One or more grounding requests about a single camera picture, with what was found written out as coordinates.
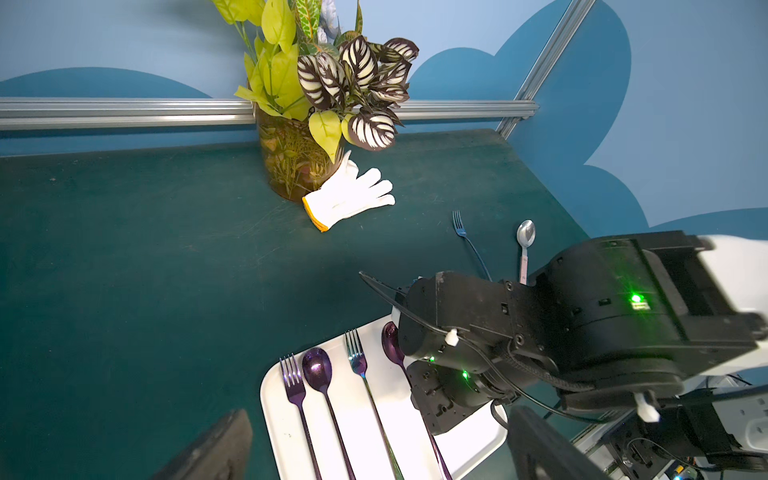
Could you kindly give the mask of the silver spoon pink handle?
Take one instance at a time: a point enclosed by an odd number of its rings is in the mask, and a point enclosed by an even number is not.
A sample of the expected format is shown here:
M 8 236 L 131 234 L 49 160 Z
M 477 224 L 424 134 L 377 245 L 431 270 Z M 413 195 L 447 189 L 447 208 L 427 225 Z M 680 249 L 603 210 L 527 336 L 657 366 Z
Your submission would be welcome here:
M 518 227 L 516 239 L 521 247 L 519 282 L 527 284 L 528 277 L 528 249 L 534 243 L 536 236 L 535 224 L 531 219 L 524 220 Z

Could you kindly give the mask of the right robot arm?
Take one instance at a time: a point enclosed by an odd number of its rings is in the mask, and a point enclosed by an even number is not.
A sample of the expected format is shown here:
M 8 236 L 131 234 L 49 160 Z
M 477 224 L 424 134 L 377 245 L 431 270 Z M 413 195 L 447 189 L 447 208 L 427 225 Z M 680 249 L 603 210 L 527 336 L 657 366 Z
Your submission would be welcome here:
M 526 283 L 453 271 L 416 280 L 392 317 L 405 355 L 430 364 L 414 404 L 438 432 L 463 409 L 555 388 L 567 415 L 660 406 L 701 375 L 767 363 L 767 244 L 681 231 L 573 245 Z

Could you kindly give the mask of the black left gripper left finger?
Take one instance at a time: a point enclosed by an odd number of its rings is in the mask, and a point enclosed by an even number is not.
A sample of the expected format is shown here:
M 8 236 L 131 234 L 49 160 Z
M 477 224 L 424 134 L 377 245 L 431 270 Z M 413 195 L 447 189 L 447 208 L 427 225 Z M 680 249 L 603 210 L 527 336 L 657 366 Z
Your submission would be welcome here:
M 219 418 L 151 479 L 244 479 L 253 431 L 245 409 Z

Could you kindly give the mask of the blue fork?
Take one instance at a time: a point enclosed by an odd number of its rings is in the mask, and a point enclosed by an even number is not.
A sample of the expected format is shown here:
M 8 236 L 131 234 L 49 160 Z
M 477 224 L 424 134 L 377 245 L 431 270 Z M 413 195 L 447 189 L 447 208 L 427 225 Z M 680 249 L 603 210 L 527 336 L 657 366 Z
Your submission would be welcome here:
M 460 238 L 462 238 L 469 245 L 471 250 L 473 251 L 477 261 L 479 262 L 479 264 L 480 264 L 480 266 L 482 268 L 482 271 L 483 271 L 485 277 L 489 281 L 492 281 L 493 278 L 490 275 L 490 272 L 489 272 L 489 270 L 488 270 L 488 268 L 487 268 L 487 266 L 486 266 L 486 264 L 485 264 L 485 262 L 484 262 L 484 260 L 483 260 L 483 258 L 481 256 L 481 254 L 479 253 L 478 249 L 475 247 L 474 243 L 471 241 L 471 239 L 468 236 L 466 228 L 465 228 L 465 226 L 463 224 L 461 212 L 459 210 L 454 210 L 452 212 L 452 224 L 453 224 L 453 228 L 454 228 L 455 233 Z

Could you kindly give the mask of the purple fork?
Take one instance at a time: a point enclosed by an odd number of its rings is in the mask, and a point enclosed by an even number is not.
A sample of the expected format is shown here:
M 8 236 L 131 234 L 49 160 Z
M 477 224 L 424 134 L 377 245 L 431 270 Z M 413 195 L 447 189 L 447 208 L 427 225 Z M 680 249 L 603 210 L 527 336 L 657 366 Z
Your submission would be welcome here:
M 314 450 L 311 434 L 309 431 L 306 415 L 303 409 L 303 402 L 306 397 L 306 390 L 302 373 L 298 367 L 298 361 L 293 354 L 282 357 L 279 360 L 279 367 L 286 391 L 288 401 L 293 404 L 299 412 L 305 440 L 308 446 L 310 459 L 312 462 L 315 478 L 322 479 L 320 467 Z

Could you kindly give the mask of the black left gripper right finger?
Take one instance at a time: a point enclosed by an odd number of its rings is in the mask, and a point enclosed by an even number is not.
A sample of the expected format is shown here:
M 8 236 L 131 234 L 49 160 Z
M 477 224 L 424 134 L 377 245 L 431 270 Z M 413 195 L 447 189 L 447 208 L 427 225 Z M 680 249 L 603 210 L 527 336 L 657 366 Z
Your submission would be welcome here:
M 609 479 L 594 462 L 528 407 L 511 407 L 507 445 L 518 479 Z

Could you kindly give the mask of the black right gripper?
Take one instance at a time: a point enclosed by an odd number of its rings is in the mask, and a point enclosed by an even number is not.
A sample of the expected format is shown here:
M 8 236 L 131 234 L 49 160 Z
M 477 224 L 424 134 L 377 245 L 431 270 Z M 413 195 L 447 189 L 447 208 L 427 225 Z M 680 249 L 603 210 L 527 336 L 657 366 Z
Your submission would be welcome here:
M 444 271 L 397 290 L 395 305 L 399 346 L 415 361 L 406 370 L 411 401 L 430 433 L 447 433 L 487 403 L 536 383 L 509 358 L 536 344 L 533 288 Z

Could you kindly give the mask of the purple spoon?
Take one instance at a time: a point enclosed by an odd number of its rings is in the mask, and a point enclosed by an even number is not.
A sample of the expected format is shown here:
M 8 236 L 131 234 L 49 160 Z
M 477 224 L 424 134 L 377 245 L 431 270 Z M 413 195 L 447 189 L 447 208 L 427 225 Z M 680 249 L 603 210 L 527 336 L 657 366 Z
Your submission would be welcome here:
M 408 381 L 409 388 L 413 389 L 413 385 L 411 383 L 410 377 L 407 374 L 404 359 L 405 354 L 401 350 L 399 346 L 399 339 L 398 339 L 398 327 L 395 325 L 393 321 L 387 322 L 382 330 L 382 348 L 386 355 L 386 357 L 394 364 L 398 365 L 403 372 L 403 375 L 405 376 L 406 380 Z M 442 456 L 442 453 L 439 449 L 439 446 L 433 436 L 433 434 L 429 430 L 429 426 L 427 424 L 427 421 L 425 420 L 423 415 L 420 415 L 422 423 L 424 424 L 424 428 L 426 430 L 426 433 L 428 435 L 433 453 L 435 455 L 436 461 L 438 463 L 438 466 L 441 470 L 441 478 L 443 480 L 452 480 L 453 477 L 447 467 L 447 464 Z
M 333 422 L 335 433 L 341 449 L 342 458 L 345 464 L 348 478 L 350 480 L 355 480 L 356 475 L 352 467 L 341 429 L 339 427 L 337 417 L 335 415 L 335 411 L 333 409 L 328 393 L 332 381 L 332 364 L 327 352 L 320 347 L 314 347 L 307 350 L 302 358 L 302 371 L 307 383 L 314 390 L 320 392 L 326 401 L 326 405 Z

